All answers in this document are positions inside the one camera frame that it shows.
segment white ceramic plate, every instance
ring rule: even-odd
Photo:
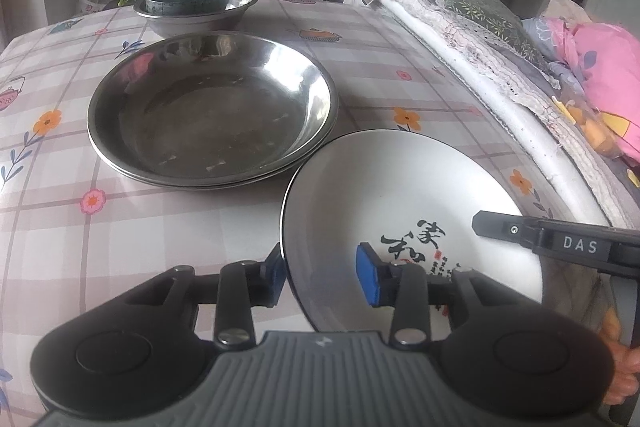
[[[363,241],[383,261],[418,262],[445,276],[460,264],[542,300],[538,257],[476,236],[471,220],[479,210],[521,215],[488,172],[444,143],[400,130],[329,142],[294,176],[280,218],[282,250],[307,318],[319,331],[388,335],[392,310],[370,308],[356,277]],[[432,307],[434,340],[450,332],[443,314]]]

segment tablecloth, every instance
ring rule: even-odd
[[[340,99],[332,137],[369,128],[434,137],[489,171],[524,213],[571,218],[521,147],[393,19],[341,4],[260,0],[238,29],[324,65]],[[0,426],[27,426],[44,413],[29,360],[47,331],[169,267],[213,273],[263,259],[278,241],[292,172],[184,192],[125,178],[92,149],[86,111],[95,87],[158,40],[124,7],[23,35],[0,56]],[[288,287],[277,307],[255,309],[254,318],[258,336],[310,329]],[[212,307],[202,307],[196,332],[211,331]]]

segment gray ribbed surface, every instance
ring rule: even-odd
[[[377,333],[271,332],[250,351],[222,355],[203,384],[155,415],[113,424],[53,413],[40,427],[595,427],[501,419],[453,394],[423,355]]]

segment leaf patterned fabric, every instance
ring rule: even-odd
[[[438,0],[438,4],[487,28],[541,71],[546,61],[520,19],[499,0]]]

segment screw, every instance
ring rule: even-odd
[[[394,335],[396,341],[403,346],[415,346],[415,344],[421,344],[427,340],[427,334],[422,330],[416,328],[404,328],[396,331]]]
[[[218,340],[225,346],[237,346],[249,340],[249,333],[240,328],[230,328],[218,334]]]

